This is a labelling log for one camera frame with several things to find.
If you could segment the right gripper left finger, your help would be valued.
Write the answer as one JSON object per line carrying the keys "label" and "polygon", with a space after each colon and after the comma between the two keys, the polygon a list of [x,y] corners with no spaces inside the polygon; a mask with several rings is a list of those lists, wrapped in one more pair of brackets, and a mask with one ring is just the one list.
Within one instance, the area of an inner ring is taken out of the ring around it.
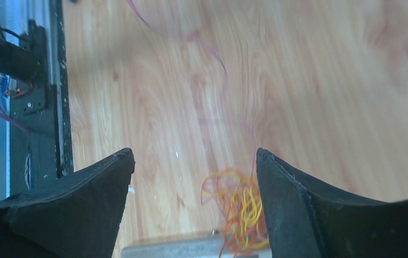
{"label": "right gripper left finger", "polygon": [[134,173],[131,149],[0,200],[0,257],[111,257]]}

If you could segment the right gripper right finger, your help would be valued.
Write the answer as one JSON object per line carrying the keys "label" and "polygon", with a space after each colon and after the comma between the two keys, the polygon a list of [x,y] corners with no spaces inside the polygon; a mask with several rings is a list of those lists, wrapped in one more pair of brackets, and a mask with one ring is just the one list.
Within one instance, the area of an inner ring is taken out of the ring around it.
{"label": "right gripper right finger", "polygon": [[263,148],[256,174],[273,257],[408,257],[408,199],[344,191]]}

